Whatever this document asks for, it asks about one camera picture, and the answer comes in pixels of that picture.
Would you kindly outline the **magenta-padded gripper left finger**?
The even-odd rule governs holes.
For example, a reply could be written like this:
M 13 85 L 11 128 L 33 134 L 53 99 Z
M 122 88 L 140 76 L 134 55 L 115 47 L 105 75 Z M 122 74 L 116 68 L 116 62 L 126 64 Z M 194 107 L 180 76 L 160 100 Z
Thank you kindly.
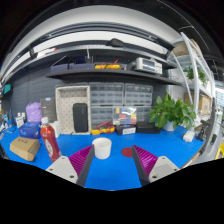
M 90 145 L 69 157 L 61 156 L 47 168 L 47 171 L 83 187 L 94 155 L 94 146 Z

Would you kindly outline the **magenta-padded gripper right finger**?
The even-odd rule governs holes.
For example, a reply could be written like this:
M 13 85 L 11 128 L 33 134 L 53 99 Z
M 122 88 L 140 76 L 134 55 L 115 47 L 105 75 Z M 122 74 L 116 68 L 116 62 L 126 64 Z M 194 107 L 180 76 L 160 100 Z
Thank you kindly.
M 179 168 L 166 156 L 157 157 L 136 145 L 132 146 L 132 156 L 142 186 L 179 171 Z

